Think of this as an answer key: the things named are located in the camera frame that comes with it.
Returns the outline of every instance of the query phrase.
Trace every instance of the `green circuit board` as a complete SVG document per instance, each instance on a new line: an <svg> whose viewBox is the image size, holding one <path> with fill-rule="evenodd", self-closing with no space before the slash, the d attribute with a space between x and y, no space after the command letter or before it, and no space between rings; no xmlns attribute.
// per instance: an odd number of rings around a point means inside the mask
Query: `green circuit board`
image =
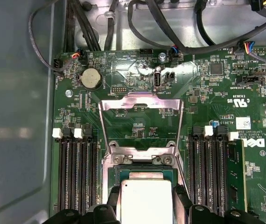
<svg viewBox="0 0 266 224"><path fill-rule="evenodd" d="M253 51L266 57L266 47L254 48ZM158 59L161 52L167 55L164 62ZM69 57L70 54L60 56L64 62ZM63 77L56 77L54 128L84 128L87 124L92 127L93 142L87 144L89 147L92 144L96 150L93 202L101 202L101 158L105 154L99 101L122 99L130 92L151 92L161 99L181 99L184 103L178 147L187 183L191 178L188 175L188 136L192 127L204 127L218 121L229 132L238 131L245 154L244 160L241 160L246 182L242 200L245 197L246 209L266 222L266 63L244 53L230 54L229 49L205 55L179 54L177 60L176 64L171 63L166 50L153 50L148 56L141 56L139 50L88 52L87 65L75 60ZM159 86L155 86L153 80L153 71L157 66L161 67ZM79 80L87 68L95 68L103 76L101 86L94 91L84 88ZM72 97L66 97L66 90L72 90ZM179 113L172 109L148 109L146 105L136 105L133 109L109 110L103 115L109 141L117 141L120 146L145 150L165 147L167 142L176 139ZM60 194L60 147L60 143L54 140L52 214L57 210Z"/></svg>

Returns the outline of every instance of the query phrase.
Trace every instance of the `connector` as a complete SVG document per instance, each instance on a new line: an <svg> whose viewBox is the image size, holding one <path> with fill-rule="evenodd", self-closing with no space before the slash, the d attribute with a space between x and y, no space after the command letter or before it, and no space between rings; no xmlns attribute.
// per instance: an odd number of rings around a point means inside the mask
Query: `connector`
<svg viewBox="0 0 266 224"><path fill-rule="evenodd" d="M250 0L251 10L254 12L258 12L264 7L263 0Z"/></svg>

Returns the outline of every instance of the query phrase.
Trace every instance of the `motherboard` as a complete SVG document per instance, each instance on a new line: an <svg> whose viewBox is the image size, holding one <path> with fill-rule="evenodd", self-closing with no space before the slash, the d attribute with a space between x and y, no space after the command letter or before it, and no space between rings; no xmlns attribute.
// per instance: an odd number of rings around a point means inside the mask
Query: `motherboard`
<svg viewBox="0 0 266 224"><path fill-rule="evenodd" d="M266 47L253 52L266 57ZM69 57L62 54L56 63ZM183 109L136 104L103 111L101 123L100 101L132 93L179 99ZM56 76L53 123L52 214L65 208L84 214L105 203L102 159L107 136L109 144L138 150L178 139L193 203L221 216L227 209L242 209L266 222L266 63L244 52L87 52ZM150 169L148 164L116 166L109 170L108 189L132 170ZM178 170L165 165L157 169L176 185Z"/></svg>

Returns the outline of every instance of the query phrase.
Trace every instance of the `metal bracket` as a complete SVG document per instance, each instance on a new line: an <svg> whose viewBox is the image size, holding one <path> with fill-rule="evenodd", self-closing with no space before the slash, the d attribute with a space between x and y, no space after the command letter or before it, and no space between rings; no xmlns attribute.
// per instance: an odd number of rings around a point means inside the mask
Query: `metal bracket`
<svg viewBox="0 0 266 224"><path fill-rule="evenodd" d="M171 108L178 110L180 118L176 141L169 142L166 147L150 147L147 151L139 151L134 147L119 147L115 142L111 142L109 145L103 111L110 109L131 109L136 104L144 104L147 105L147 108L151 109ZM106 203L108 199L108 169L119 164L132 164L134 161L144 161L151 162L154 165L169 165L179 170L178 183L186 186L183 174L183 161L178 149L183 116L183 102L180 99L159 99L150 92L132 92L120 100L100 101L99 113L106 145L106 155L102 160L103 203Z"/></svg>
<svg viewBox="0 0 266 224"><path fill-rule="evenodd" d="M111 12L111 11L104 12L104 16L107 19L112 18L113 19L113 23L115 24L115 13L114 12Z"/></svg>

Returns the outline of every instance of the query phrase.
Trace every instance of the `metal screw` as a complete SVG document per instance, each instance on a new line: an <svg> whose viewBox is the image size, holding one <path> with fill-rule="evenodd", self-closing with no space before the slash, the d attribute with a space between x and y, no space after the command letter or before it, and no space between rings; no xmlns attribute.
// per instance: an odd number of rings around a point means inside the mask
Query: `metal screw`
<svg viewBox="0 0 266 224"><path fill-rule="evenodd" d="M203 211L204 210L204 208L202 206L196 206L195 209L198 210L198 211Z"/></svg>
<svg viewBox="0 0 266 224"><path fill-rule="evenodd" d="M172 163L172 158L170 158L170 157L165 157L165 158L163 159L163 163L164 163L164 164L171 164L171 163Z"/></svg>
<svg viewBox="0 0 266 224"><path fill-rule="evenodd" d="M155 70L156 71L161 71L161 67L160 66L157 66Z"/></svg>
<svg viewBox="0 0 266 224"><path fill-rule="evenodd" d="M241 214L238 213L237 211L232 211L231 214L232 214L233 216L235 216L235 217L240 217L240 216L241 216Z"/></svg>
<svg viewBox="0 0 266 224"><path fill-rule="evenodd" d="M158 58L159 58L160 61L164 62L166 60L166 54L164 52L161 52L158 55Z"/></svg>
<svg viewBox="0 0 266 224"><path fill-rule="evenodd" d="M72 97L73 96L73 91L72 90L66 90L66 97Z"/></svg>
<svg viewBox="0 0 266 224"><path fill-rule="evenodd" d="M73 216L73 215L75 215L74 212L68 212L68 213L66 214L66 216Z"/></svg>
<svg viewBox="0 0 266 224"><path fill-rule="evenodd" d="M113 161L114 161L115 163L118 163L118 162L119 162L119 157L115 157L115 158L113 159Z"/></svg>
<svg viewBox="0 0 266 224"><path fill-rule="evenodd" d="M217 0L210 0L210 5L215 6L217 4Z"/></svg>

